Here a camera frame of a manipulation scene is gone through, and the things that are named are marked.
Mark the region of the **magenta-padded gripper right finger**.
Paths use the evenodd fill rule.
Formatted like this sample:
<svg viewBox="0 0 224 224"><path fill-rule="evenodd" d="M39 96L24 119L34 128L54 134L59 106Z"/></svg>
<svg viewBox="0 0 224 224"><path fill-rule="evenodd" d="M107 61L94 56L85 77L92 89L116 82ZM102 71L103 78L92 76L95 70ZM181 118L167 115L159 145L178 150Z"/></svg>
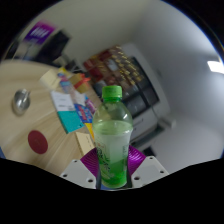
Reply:
<svg viewBox="0 0 224 224"><path fill-rule="evenodd" d="M168 175L168 171L154 156L145 156L133 146L128 152L127 186L140 188Z"/></svg>

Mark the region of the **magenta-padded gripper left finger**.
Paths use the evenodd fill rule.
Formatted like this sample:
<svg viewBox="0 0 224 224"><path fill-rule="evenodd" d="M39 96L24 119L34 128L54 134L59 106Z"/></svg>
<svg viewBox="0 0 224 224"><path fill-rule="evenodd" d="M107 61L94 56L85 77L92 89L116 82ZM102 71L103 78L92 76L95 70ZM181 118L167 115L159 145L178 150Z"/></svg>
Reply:
<svg viewBox="0 0 224 224"><path fill-rule="evenodd" d="M80 160L73 159L60 177L78 186L97 189L101 188L101 174L97 157L97 149L90 150Z"/></svg>

